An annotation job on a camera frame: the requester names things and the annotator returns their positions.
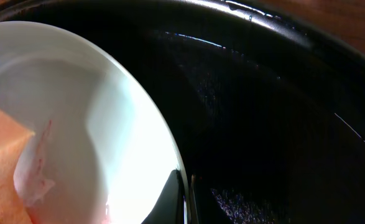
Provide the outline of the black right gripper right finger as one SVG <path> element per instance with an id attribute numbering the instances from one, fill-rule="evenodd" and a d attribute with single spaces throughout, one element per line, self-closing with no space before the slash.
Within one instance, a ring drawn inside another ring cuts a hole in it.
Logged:
<path id="1" fill-rule="evenodd" d="M 195 201 L 194 208 L 201 224 L 230 224 L 230 219 L 219 207 L 210 186 L 197 175 L 191 176 L 191 188 Z"/>

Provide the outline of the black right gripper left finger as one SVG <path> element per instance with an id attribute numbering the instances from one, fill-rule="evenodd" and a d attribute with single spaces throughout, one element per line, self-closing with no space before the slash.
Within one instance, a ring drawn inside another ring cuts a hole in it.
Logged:
<path id="1" fill-rule="evenodd" d="M 184 224 L 185 190 L 180 171 L 171 171 L 152 211 L 142 224 Z"/>

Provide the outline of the mint plate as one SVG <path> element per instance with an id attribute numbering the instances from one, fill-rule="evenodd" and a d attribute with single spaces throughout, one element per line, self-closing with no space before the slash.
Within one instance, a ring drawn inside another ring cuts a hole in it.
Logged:
<path id="1" fill-rule="evenodd" d="M 14 186 L 30 223 L 142 223 L 174 169 L 188 181 L 161 112 L 90 41 L 36 22 L 0 22 L 0 110 L 34 132 Z"/>

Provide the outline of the green and yellow sponge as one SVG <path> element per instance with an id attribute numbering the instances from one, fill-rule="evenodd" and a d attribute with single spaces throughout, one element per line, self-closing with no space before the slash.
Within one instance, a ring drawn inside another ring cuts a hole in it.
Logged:
<path id="1" fill-rule="evenodd" d="M 34 132 L 0 110 L 0 223 L 30 223 L 14 186 L 19 156 Z"/>

